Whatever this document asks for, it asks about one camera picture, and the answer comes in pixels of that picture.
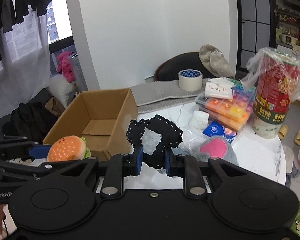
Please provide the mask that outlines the grey plush mouse toy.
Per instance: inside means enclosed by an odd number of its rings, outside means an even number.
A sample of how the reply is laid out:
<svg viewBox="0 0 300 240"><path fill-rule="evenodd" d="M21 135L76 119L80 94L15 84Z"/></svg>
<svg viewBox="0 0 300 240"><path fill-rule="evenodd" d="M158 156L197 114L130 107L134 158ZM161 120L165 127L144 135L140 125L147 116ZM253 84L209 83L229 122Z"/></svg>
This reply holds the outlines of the grey plush mouse toy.
<svg viewBox="0 0 300 240"><path fill-rule="evenodd" d="M238 165L237 156L232 146L224 137L196 137L184 139L176 148L172 148L175 155L190 155L198 161L207 162L209 158L216 157Z"/></svg>

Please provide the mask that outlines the black chair backrest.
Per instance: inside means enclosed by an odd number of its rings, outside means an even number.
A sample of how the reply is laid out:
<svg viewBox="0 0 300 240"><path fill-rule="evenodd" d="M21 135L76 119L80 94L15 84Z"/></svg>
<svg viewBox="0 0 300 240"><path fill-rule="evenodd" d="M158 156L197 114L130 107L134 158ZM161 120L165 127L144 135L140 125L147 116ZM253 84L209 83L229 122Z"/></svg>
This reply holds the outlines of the black chair backrest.
<svg viewBox="0 0 300 240"><path fill-rule="evenodd" d="M173 81L179 77L182 70L193 69L203 74L203 78L213 78L212 75L202 64L198 52L183 53L177 55L161 64L154 73L155 81Z"/></svg>

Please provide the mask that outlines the plush hamburger toy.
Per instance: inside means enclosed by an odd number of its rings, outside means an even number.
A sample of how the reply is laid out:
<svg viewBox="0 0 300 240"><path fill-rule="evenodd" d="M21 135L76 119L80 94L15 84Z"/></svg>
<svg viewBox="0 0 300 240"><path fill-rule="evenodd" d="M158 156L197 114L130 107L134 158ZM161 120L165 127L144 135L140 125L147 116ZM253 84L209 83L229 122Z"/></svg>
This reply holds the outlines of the plush hamburger toy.
<svg viewBox="0 0 300 240"><path fill-rule="evenodd" d="M91 156L91 151L87 146L84 137L75 135L62 137L49 149L47 155L48 162L83 160Z"/></svg>

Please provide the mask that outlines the white curtain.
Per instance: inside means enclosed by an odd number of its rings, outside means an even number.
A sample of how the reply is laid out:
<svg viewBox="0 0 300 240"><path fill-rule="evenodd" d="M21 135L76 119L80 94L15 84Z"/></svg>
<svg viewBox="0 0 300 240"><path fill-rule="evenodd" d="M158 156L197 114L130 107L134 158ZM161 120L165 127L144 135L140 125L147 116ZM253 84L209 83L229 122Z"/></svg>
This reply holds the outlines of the white curtain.
<svg viewBox="0 0 300 240"><path fill-rule="evenodd" d="M50 85L50 51L46 15L32 9L24 22L0 30L0 118L28 103Z"/></svg>

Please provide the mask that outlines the grey folded mat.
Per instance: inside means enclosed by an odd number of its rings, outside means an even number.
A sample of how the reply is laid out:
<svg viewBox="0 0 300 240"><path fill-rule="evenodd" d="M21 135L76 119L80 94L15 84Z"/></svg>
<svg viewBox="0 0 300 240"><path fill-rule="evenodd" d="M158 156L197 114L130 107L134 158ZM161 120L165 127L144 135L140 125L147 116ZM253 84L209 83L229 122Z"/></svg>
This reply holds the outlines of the grey folded mat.
<svg viewBox="0 0 300 240"><path fill-rule="evenodd" d="M131 87L139 114L166 109L194 102L195 97L205 90L207 79L203 79L200 90L188 92L179 87L179 81L143 83Z"/></svg>

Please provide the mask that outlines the white bucket under tub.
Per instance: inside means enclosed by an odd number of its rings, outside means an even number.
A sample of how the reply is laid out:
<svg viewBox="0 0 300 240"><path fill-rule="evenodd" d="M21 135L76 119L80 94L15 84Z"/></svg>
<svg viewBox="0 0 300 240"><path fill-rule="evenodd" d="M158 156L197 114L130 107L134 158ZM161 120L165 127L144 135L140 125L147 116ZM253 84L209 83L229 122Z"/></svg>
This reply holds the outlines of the white bucket under tub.
<svg viewBox="0 0 300 240"><path fill-rule="evenodd" d="M269 124L257 116L253 117L252 129L253 131L264 139L273 139L277 136L282 124Z"/></svg>

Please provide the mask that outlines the brown cardboard box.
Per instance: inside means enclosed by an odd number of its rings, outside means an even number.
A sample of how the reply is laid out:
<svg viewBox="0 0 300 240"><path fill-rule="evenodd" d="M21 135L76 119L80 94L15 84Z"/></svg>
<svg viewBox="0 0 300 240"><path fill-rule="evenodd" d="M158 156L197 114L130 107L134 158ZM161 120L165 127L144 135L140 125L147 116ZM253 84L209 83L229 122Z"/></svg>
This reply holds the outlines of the brown cardboard box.
<svg viewBox="0 0 300 240"><path fill-rule="evenodd" d="M131 152L126 132L137 117L131 89L85 91L61 114L43 144L53 145L71 135L84 137L91 155L106 161L116 154Z"/></svg>

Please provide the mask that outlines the white card pack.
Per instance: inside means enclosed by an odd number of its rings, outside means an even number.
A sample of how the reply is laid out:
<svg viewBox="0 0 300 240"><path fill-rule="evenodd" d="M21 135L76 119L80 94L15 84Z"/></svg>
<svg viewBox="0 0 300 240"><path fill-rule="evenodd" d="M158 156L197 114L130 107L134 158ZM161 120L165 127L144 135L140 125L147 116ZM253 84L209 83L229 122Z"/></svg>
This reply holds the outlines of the white card pack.
<svg viewBox="0 0 300 240"><path fill-rule="evenodd" d="M226 78L208 79L205 84L205 96L218 99L233 99L232 87L235 85Z"/></svg>

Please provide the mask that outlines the stacked colourful bead boxes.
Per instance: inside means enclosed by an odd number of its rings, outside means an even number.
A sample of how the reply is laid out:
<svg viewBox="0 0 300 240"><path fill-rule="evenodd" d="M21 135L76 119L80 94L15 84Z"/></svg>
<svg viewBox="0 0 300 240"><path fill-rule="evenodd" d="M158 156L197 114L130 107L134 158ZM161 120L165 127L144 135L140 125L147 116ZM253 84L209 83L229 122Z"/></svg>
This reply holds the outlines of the stacked colourful bead boxes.
<svg viewBox="0 0 300 240"><path fill-rule="evenodd" d="M235 85L232 87L233 99L209 98L202 92L195 98L195 102L201 111L209 113L212 120L240 132L253 111L256 87L244 90L240 81L224 78Z"/></svg>

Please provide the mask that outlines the pink plush toy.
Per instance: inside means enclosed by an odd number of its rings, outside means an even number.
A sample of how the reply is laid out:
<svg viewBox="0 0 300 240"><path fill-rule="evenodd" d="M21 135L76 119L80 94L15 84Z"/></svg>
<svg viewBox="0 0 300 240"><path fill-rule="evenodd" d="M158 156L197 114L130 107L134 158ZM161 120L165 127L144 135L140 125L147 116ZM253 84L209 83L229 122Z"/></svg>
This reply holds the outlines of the pink plush toy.
<svg viewBox="0 0 300 240"><path fill-rule="evenodd" d="M72 55L70 51L64 51L57 56L57 73L63 74L68 83L72 83L75 80L75 76L72 71L69 56Z"/></svg>

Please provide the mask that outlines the clear plastic bag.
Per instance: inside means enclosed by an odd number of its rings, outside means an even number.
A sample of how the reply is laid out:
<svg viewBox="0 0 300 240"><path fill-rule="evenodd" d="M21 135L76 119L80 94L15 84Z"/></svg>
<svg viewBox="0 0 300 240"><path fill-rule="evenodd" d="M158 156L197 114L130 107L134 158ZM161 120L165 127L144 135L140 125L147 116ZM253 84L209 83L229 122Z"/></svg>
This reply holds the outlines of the clear plastic bag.
<svg viewBox="0 0 300 240"><path fill-rule="evenodd" d="M208 140L208 137L203 135L202 130L192 126L182 126L181 130L183 131L183 141L176 148L172 148L174 154L195 154Z"/></svg>

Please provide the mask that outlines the beige cloth on chair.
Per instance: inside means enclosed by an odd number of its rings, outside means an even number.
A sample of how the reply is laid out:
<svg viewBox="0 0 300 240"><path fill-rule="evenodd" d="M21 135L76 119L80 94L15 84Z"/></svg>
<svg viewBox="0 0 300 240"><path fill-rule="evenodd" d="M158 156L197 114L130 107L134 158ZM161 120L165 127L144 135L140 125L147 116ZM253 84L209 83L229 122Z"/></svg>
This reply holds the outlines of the beige cloth on chair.
<svg viewBox="0 0 300 240"><path fill-rule="evenodd" d="M199 50L199 58L203 66L215 77L235 77L223 53L216 47L205 44Z"/></svg>

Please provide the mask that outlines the white tissue ball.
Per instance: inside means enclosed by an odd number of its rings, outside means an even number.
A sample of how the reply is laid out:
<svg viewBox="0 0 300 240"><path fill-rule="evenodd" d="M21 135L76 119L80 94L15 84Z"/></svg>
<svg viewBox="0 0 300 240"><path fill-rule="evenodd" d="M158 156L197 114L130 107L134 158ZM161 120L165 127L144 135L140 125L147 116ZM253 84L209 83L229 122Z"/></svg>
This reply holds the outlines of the white tissue ball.
<svg viewBox="0 0 300 240"><path fill-rule="evenodd" d="M189 125L196 129L205 129L208 126L209 113L203 111L194 111Z"/></svg>

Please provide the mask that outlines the red tnt snack tub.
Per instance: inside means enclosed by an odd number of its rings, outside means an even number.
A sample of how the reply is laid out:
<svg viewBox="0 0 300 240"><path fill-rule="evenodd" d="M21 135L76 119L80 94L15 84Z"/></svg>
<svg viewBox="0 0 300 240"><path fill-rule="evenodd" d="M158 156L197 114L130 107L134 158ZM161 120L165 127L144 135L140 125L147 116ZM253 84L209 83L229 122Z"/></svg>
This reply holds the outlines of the red tnt snack tub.
<svg viewBox="0 0 300 240"><path fill-rule="evenodd" d="M275 48L261 48L247 62L240 79L244 90L256 87L253 111L262 121L283 123L290 104L300 99L300 60Z"/></svg>

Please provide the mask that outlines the blue tissue packet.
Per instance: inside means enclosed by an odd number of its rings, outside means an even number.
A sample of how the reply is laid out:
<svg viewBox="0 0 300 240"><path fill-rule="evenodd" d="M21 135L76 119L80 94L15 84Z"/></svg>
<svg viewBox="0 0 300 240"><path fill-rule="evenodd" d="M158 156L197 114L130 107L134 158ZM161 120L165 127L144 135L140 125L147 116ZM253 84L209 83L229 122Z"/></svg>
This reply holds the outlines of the blue tissue packet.
<svg viewBox="0 0 300 240"><path fill-rule="evenodd" d="M224 137L228 143L232 143L236 137L237 133L233 130L213 121L202 131L202 134L206 137L221 136Z"/></svg>

